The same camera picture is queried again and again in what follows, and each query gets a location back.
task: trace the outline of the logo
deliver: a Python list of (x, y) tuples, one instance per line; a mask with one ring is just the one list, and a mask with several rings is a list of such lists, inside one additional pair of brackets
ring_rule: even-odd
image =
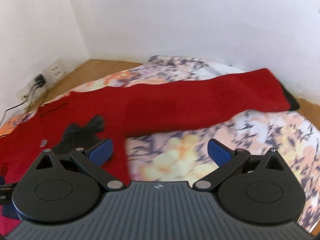
[(163, 185), (162, 184), (157, 184), (157, 185), (155, 185), (154, 186), (156, 189), (161, 189), (161, 188), (163, 188)]

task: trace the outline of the wooden floor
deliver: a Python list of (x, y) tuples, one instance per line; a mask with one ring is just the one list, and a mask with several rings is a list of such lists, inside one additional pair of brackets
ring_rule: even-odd
[[(124, 62), (124, 61), (112, 61), (112, 60), (89, 60), (75, 69), (72, 73), (67, 75), (64, 79), (58, 82), (55, 86), (50, 88), (49, 92), (45, 96), (40, 97), (32, 106), (32, 109), (39, 107), (39, 105), (45, 101), (49, 101), (58, 95), (61, 95), (70, 89), (84, 84), (89, 81), (97, 80), (107, 75), (130, 69), (141, 65), (140, 63)], [(320, 130), (320, 106), (309, 103), (304, 99), (298, 99), (300, 103), (299, 113), (310, 120)], [(320, 232), (320, 223), (313, 230), (313, 234)]]

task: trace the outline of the blue gripper pad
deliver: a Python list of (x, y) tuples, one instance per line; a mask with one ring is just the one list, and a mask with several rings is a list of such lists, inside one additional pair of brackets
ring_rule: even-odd
[(102, 140), (100, 143), (87, 151), (88, 158), (99, 167), (105, 163), (112, 155), (113, 144), (109, 139)]
[(220, 167), (234, 156), (234, 151), (224, 146), (216, 139), (208, 142), (208, 155)]

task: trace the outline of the floral bedsheet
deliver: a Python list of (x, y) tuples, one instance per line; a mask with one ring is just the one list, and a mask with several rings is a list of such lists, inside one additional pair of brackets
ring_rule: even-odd
[[(204, 80), (241, 70), (198, 58), (154, 56), (141, 66), (88, 82), (73, 89), (85, 92), (105, 86), (161, 84), (178, 80)], [(54, 100), (68, 95), (68, 92)], [(32, 118), (29, 113), (25, 121)], [(1, 134), (12, 131), (24, 115), (9, 120)], [(228, 122), (205, 129), (158, 133), (128, 138), (126, 150), (133, 180), (177, 181), (190, 185), (214, 171), (207, 142), (215, 138), (231, 149), (245, 148), (263, 155), (270, 147), (290, 166), (306, 193), (306, 205), (299, 224), (306, 230), (320, 219), (320, 132), (297, 112), (261, 113), (245, 111)]]

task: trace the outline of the ribbed gray surface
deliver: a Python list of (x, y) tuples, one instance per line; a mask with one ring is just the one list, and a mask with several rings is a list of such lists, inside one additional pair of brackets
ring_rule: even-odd
[(210, 193), (196, 192), (187, 182), (132, 182), (128, 189), (107, 193), (99, 206), (82, 219), (61, 226), (38, 226), (22, 222), (5, 238), (9, 240), (312, 239), (294, 223), (267, 228), (239, 222), (226, 214)]

